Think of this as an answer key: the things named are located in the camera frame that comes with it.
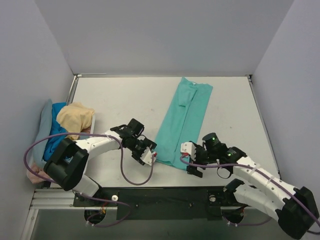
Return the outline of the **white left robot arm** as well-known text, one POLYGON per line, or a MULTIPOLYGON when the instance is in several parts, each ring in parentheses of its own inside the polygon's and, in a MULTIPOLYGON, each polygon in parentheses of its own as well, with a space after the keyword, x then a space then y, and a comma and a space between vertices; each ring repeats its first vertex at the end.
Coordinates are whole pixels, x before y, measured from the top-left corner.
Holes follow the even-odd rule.
POLYGON ((133 118, 128 124, 86 139, 65 138, 45 164, 44 172, 65 191, 84 194, 91 206, 98 206, 103 200, 102 187, 86 175, 88 161, 109 151, 126 148, 138 163, 153 166, 157 144, 147 137, 140 139, 144 129, 145 126, 133 118))

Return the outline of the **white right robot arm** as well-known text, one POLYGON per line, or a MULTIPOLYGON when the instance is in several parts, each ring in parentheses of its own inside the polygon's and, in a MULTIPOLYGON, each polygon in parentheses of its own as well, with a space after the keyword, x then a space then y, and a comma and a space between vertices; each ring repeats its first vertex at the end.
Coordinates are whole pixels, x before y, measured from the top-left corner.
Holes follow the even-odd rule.
POLYGON ((239 148, 227 147, 216 133, 205 135, 202 144, 184 142, 181 159, 187 172, 201 178, 208 168, 226 169, 237 178, 224 186, 223 199, 229 205, 248 205, 277 221, 291 238, 299 240, 313 224, 319 224, 320 214, 313 193, 306 187, 286 183, 254 162, 239 148))

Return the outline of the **teal t shirt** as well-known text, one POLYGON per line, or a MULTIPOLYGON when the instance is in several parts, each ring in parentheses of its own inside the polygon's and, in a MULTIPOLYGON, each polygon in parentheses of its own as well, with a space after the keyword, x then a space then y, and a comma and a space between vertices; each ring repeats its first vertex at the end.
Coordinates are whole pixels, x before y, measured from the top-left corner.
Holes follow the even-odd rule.
POLYGON ((180 161, 181 144, 198 141, 212 90, 209 84, 181 79, 155 137, 157 162, 187 169, 180 161))

